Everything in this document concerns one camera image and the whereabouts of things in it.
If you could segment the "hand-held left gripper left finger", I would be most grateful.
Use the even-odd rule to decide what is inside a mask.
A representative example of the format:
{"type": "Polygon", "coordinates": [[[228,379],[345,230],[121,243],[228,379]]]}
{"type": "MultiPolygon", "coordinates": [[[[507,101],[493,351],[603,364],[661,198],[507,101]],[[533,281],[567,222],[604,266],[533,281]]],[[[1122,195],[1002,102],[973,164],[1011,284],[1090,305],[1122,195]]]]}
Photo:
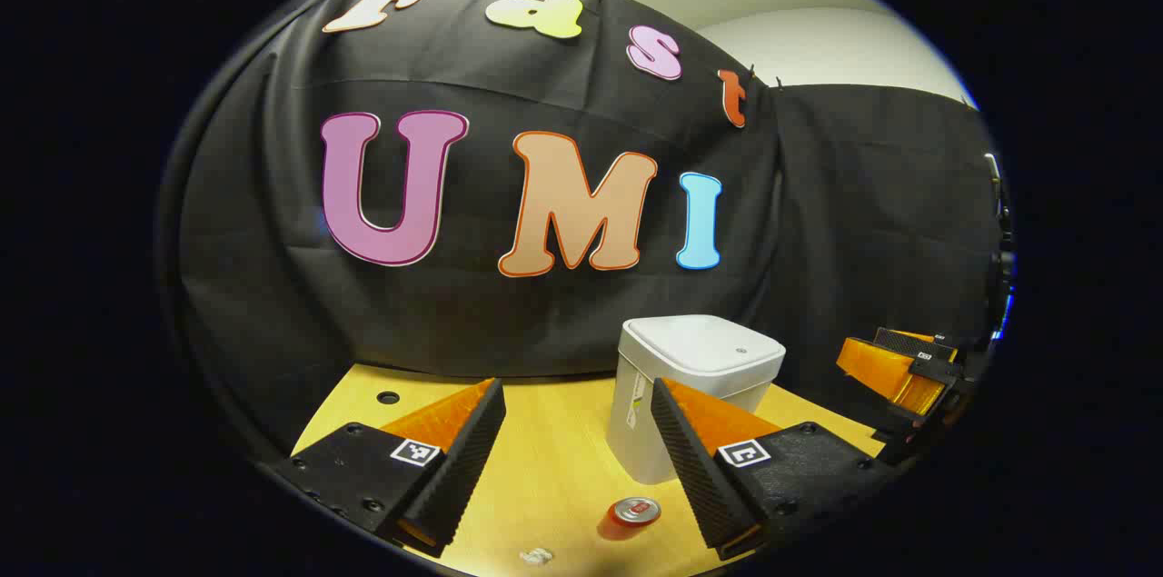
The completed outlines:
{"type": "Polygon", "coordinates": [[[273,465],[312,503],[386,542],[440,557],[488,461],[506,415],[495,378],[394,423],[341,423],[273,465]]]}

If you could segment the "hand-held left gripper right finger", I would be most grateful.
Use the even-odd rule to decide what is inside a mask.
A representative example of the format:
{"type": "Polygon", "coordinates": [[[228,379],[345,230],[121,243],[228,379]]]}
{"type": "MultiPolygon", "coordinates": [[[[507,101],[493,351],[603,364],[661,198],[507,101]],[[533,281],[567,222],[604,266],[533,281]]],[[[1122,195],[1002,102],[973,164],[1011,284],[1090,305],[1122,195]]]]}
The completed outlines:
{"type": "Polygon", "coordinates": [[[896,479],[822,423],[768,423],[677,380],[652,380],[651,415],[719,560],[823,529],[896,479]]]}

